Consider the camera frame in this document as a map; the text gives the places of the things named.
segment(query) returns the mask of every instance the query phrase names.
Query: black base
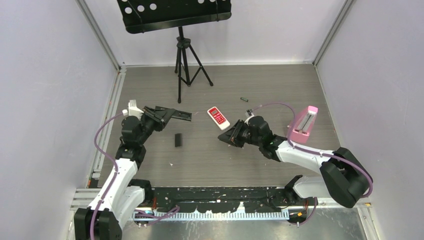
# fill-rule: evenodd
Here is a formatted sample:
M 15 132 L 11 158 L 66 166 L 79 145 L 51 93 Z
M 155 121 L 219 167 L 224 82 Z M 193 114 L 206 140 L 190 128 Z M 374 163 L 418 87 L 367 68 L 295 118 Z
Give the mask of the black base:
M 195 80 L 195 78 L 197 77 L 197 75 L 199 74 L 200 70 L 202 70 L 204 75 L 206 76 L 206 79 L 209 82 L 209 85 L 212 87 L 214 83 L 209 78 L 208 73 L 206 72 L 205 68 L 200 62 L 200 59 L 197 56 L 195 50 L 193 49 L 191 44 L 192 40 L 190 38 L 184 38 L 182 26 L 178 27 L 178 32 L 179 32 L 179 37 L 176 38 L 178 40 L 178 43 L 176 45 L 177 52 L 176 52 L 176 62 L 175 62 L 174 72 L 178 74 L 178 103 L 180 104 L 181 103 L 181 81 L 184 82 L 188 87 L 190 87 L 193 81 Z M 190 48 L 191 53 L 193 54 L 194 58 L 196 58 L 196 61 L 199 64 L 199 68 L 197 69 L 196 73 L 194 74 L 194 77 L 191 80 L 190 80 L 189 66 L 187 63 L 187 53 L 186 53 L 186 49 L 188 48 Z M 185 72 L 185 79 L 181 77 L 182 67 Z

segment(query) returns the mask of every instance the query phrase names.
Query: music stand tripod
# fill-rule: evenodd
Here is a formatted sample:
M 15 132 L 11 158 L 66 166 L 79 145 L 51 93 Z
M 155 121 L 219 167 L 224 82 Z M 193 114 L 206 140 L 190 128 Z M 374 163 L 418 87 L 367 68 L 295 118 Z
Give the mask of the music stand tripod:
M 206 76 L 207 80 L 209 81 L 209 85 L 213 86 L 214 83 L 209 78 L 208 73 L 206 72 L 205 68 L 202 65 L 202 62 L 200 62 L 199 57 L 197 56 L 195 50 L 192 47 L 192 40 L 190 38 L 185 38 L 183 33 L 183 27 L 178 27 L 179 37 L 176 39 L 178 40 L 178 43 L 176 44 L 177 52 L 176 52 L 176 63 L 175 63 L 175 73 L 178 73 L 178 103 L 181 103 L 181 81 L 183 81 L 188 87 L 190 87 L 195 80 L 196 76 L 199 74 L 200 70 L 203 71 L 204 75 Z M 194 58 L 196 59 L 199 68 L 197 69 L 196 73 L 194 74 L 193 78 L 190 80 L 190 73 L 189 73 L 189 65 L 187 64 L 187 53 L 186 49 L 190 48 L 191 53 L 193 54 Z M 185 79 L 181 76 L 181 69 L 183 67 L 183 70 L 185 72 Z
M 116 0 L 122 14 L 125 30 L 130 34 L 178 28 L 175 73 L 178 73 L 178 103 L 181 103 L 181 81 L 187 86 L 193 83 L 200 70 L 209 84 L 211 79 L 205 71 L 191 40 L 184 37 L 183 26 L 224 21 L 231 17 L 231 0 Z M 190 79 L 186 49 L 190 48 L 199 68 Z

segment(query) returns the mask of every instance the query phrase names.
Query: tripod leg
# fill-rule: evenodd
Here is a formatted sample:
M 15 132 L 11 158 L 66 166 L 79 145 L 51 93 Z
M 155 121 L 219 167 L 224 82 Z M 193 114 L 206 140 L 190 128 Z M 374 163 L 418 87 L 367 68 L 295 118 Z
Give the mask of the tripod leg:
M 178 103 L 181 103 L 181 48 L 178 48 L 176 62 L 178 64 Z
M 195 50 L 193 49 L 193 47 L 192 47 L 191 45 L 190 45 L 189 47 L 190 47 L 191 52 L 193 53 L 194 58 L 196 58 L 196 61 L 197 61 L 197 63 L 199 64 L 199 66 L 200 66 L 201 70 L 203 71 L 204 75 L 206 76 L 207 80 L 209 81 L 209 85 L 210 85 L 210 86 L 213 86 L 213 85 L 214 85 L 214 83 L 213 83 L 213 82 L 211 81 L 211 79 L 209 78 L 209 75 L 208 75 L 208 73 L 206 72 L 205 68 L 203 67 L 202 63 L 200 62 L 200 59 L 199 59 L 199 57 L 197 56 L 197 54 L 196 54 Z
M 189 76 L 189 65 L 187 64 L 186 49 L 183 48 L 181 50 L 182 50 L 182 60 L 184 61 L 185 81 L 187 82 L 187 86 L 190 87 L 190 85 L 192 84 L 192 82 L 190 81 L 190 76 Z
M 177 67 L 178 67 L 178 56 L 179 55 L 181 55 L 180 54 L 180 48 L 178 48 L 177 50 L 176 50 L 176 60 L 175 60 L 175 71 L 174 71 L 174 73 L 178 73 L 178 70 L 177 70 Z

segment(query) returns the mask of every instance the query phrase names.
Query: white wall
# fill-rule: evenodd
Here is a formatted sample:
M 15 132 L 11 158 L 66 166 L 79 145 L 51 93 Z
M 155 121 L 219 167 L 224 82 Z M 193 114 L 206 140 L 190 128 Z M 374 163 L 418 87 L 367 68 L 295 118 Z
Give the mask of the white wall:
M 0 239 L 59 240 L 116 71 L 75 1 L 0 13 Z
M 318 65 L 342 144 L 374 178 L 388 240 L 423 239 L 424 2 L 357 0 Z
M 345 0 L 231 2 L 230 19 L 184 27 L 203 63 L 312 62 Z M 175 64 L 176 28 L 130 34 L 117 0 L 87 4 L 120 63 Z

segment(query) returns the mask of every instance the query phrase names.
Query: remote control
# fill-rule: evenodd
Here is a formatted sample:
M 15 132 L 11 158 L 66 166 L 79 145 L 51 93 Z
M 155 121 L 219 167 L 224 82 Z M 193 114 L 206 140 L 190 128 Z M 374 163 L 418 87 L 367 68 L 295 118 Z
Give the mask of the remote control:
M 218 125 L 221 131 L 230 126 L 230 122 L 224 117 L 224 115 L 218 110 L 216 106 L 209 109 L 207 114 L 209 114 L 209 116 L 216 123 L 216 125 Z

